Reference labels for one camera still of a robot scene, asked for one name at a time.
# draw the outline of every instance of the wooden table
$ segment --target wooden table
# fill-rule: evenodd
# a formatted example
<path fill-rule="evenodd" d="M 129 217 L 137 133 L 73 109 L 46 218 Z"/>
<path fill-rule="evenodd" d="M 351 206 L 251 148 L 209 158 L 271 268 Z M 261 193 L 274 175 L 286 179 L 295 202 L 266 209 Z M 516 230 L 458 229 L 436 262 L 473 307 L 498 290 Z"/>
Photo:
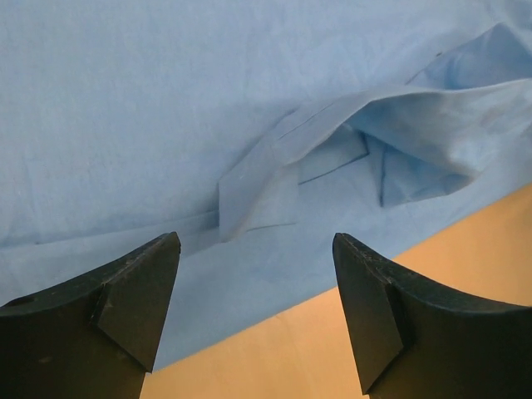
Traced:
<path fill-rule="evenodd" d="M 467 293 L 532 305 L 532 185 L 395 260 Z M 178 398 L 362 398 L 337 289 L 146 378 L 141 399 Z"/>

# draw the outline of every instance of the tan surface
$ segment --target tan surface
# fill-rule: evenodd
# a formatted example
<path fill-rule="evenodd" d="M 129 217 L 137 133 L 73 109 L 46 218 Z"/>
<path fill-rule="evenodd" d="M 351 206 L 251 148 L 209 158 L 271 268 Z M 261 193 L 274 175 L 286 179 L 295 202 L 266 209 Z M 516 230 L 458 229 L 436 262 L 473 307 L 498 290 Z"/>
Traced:
<path fill-rule="evenodd" d="M 532 185 L 396 261 L 480 296 L 532 305 Z M 333 289 L 148 376 L 141 399 L 362 398 Z"/>

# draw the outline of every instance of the orange table surface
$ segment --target orange table surface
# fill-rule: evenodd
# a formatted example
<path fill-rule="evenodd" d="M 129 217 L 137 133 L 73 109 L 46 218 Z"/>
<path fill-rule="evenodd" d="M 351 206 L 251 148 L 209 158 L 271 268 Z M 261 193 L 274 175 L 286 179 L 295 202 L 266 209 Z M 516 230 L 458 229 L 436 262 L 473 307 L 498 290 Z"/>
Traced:
<path fill-rule="evenodd" d="M 467 293 L 532 305 L 532 185 L 395 260 Z M 362 398 L 337 288 L 146 378 L 141 399 L 178 398 Z"/>

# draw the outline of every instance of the black plastic part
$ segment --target black plastic part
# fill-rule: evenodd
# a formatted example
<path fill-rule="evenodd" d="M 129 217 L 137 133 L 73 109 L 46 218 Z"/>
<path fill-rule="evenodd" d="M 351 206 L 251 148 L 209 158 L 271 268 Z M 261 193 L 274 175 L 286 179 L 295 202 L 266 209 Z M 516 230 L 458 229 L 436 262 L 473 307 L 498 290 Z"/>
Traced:
<path fill-rule="evenodd" d="M 1 399 L 138 399 L 180 256 L 177 234 L 0 308 Z"/>
<path fill-rule="evenodd" d="M 449 288 L 347 234 L 336 235 L 333 254 L 363 393 L 532 397 L 532 308 Z"/>

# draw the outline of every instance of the blue cloth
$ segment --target blue cloth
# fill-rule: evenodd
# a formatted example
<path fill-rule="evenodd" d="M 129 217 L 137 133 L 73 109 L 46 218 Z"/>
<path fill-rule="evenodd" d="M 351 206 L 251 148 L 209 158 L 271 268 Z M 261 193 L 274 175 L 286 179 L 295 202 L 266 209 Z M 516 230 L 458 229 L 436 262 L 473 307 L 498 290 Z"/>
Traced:
<path fill-rule="evenodd" d="M 0 302 L 176 230 L 163 367 L 528 184 L 531 10 L 2 2 Z"/>

